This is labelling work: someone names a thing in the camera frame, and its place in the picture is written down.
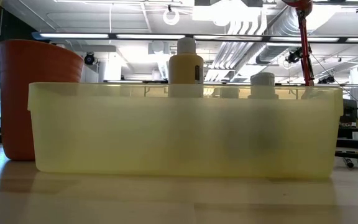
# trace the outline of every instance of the plastic storage container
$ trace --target plastic storage container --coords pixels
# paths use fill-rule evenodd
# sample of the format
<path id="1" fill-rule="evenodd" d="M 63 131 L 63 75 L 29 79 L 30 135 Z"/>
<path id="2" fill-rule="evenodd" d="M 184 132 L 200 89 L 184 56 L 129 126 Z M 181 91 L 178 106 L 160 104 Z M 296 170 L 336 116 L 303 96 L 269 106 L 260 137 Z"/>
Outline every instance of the plastic storage container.
<path id="1" fill-rule="evenodd" d="M 46 172 L 325 178 L 343 111 L 339 88 L 32 83 L 29 89 L 35 160 Z"/>

